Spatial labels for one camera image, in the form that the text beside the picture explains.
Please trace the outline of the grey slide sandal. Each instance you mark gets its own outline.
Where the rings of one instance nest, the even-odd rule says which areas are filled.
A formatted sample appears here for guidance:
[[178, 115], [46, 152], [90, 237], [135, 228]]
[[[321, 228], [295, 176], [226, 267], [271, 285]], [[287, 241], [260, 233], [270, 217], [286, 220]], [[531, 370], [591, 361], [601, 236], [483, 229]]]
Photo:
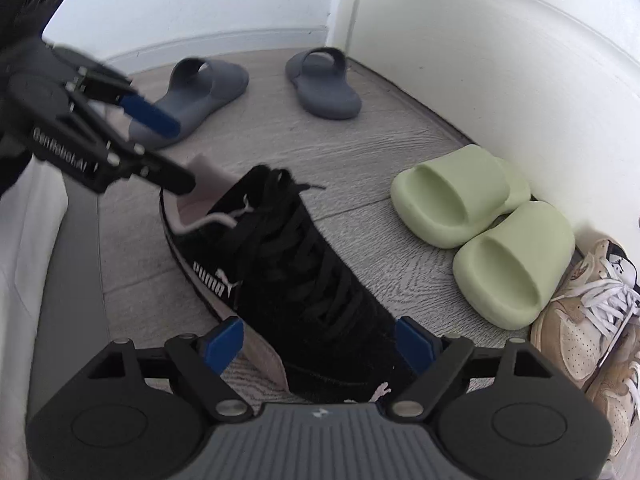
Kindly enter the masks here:
[[359, 115], [362, 101], [347, 82], [347, 60], [342, 50], [320, 47], [299, 52], [286, 63], [285, 75], [299, 104], [311, 115], [331, 120]]
[[178, 122], [175, 136], [166, 136], [132, 120], [129, 139], [149, 150], [162, 150], [186, 140], [213, 112], [242, 96], [250, 76], [239, 64], [208, 58], [184, 58], [172, 70], [167, 92], [155, 106]]

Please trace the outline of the black Puma sneaker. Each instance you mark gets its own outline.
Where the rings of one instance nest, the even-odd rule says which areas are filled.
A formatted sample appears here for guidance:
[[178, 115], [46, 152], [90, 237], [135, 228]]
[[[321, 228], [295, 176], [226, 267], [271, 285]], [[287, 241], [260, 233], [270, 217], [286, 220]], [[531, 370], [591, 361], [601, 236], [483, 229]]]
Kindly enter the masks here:
[[286, 169], [243, 177], [204, 156], [195, 188], [160, 193], [166, 240], [207, 309], [244, 325], [244, 356], [314, 403], [386, 402], [416, 374], [396, 347], [396, 320], [326, 241]]

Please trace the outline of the tan sneaker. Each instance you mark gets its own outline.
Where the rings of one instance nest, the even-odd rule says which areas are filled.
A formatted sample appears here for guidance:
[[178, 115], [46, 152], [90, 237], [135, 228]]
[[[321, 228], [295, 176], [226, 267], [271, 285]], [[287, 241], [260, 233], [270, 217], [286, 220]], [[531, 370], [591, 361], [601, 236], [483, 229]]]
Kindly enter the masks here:
[[612, 430], [609, 458], [620, 454], [631, 426], [639, 418], [639, 332], [628, 327], [617, 347], [587, 390], [590, 401], [605, 414]]
[[532, 325], [532, 345], [578, 388], [586, 388], [623, 329], [639, 319], [638, 272], [602, 238], [586, 252]]

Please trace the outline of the right green slide sandal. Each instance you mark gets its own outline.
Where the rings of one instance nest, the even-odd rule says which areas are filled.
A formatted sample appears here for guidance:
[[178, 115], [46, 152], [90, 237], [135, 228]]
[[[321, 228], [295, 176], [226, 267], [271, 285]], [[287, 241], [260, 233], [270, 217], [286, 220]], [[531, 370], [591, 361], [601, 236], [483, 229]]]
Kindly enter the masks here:
[[454, 256], [452, 273], [469, 305], [503, 330], [532, 324], [575, 250], [570, 222], [552, 205], [527, 202]]

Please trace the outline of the green slide sandal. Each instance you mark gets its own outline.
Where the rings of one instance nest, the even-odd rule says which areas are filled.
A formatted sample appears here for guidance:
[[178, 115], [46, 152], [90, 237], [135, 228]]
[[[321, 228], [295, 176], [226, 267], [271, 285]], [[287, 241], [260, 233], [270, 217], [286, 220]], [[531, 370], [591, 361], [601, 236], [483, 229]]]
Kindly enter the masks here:
[[526, 177], [475, 144], [401, 171], [390, 186], [400, 220], [442, 249], [462, 246], [531, 198]]
[[570, 222], [552, 205], [527, 202], [454, 256], [452, 273], [469, 305], [503, 330], [532, 324], [575, 250]]

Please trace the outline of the left green slide sandal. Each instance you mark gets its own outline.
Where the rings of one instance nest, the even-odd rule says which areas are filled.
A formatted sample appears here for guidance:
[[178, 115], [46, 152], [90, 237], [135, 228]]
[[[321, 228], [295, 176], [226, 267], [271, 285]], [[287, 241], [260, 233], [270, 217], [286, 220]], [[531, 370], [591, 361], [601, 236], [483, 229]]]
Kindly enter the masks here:
[[401, 171], [390, 186], [400, 220], [442, 249], [462, 246], [531, 198], [526, 177], [475, 144]]

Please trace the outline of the white door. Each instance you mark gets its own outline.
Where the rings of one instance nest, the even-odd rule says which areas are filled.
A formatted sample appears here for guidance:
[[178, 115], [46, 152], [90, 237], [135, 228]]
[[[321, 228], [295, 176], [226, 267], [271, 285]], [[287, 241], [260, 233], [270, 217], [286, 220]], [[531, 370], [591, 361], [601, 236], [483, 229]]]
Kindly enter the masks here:
[[639, 253], [639, 0], [358, 0], [349, 54]]

